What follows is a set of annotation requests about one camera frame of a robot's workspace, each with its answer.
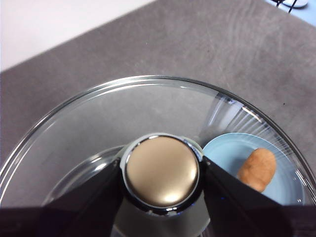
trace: clear glass lid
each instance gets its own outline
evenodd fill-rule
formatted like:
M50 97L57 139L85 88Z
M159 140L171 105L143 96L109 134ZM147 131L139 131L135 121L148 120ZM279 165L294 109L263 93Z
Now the clear glass lid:
M274 198L281 204L316 201L315 179L303 156L254 106L200 81L142 76L94 87L39 121L2 167L0 205L42 205L101 170L124 145L154 132L185 136L202 148L214 138L219 150L230 142L249 144L247 149L271 146L280 156L276 186L267 195L283 192ZM227 133L234 134L218 138ZM223 166L234 164L226 159Z

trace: food item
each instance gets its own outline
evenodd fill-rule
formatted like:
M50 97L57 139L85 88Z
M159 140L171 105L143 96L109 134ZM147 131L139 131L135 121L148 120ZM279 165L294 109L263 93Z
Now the food item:
M254 150L238 171L237 177L253 189L263 192L277 168L275 155L265 148Z

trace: gray table surface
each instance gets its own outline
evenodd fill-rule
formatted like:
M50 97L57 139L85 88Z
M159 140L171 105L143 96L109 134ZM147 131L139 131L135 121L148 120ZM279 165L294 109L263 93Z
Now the gray table surface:
M316 28L263 0L159 0L1 74L1 160L41 117L94 85L182 76L270 116L316 173Z

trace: small brown pastry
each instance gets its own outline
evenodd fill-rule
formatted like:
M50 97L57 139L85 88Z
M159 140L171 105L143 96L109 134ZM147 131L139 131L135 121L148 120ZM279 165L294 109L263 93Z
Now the small brown pastry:
M253 189L263 192L277 168L275 155L265 148L254 150L238 171L237 177Z

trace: gold knob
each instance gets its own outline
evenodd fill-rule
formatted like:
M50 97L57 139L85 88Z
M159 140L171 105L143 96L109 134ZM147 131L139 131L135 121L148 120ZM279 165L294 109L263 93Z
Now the gold knob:
M126 176L143 202L169 207L184 201L198 181L198 162L183 142L160 136L147 139L131 152Z

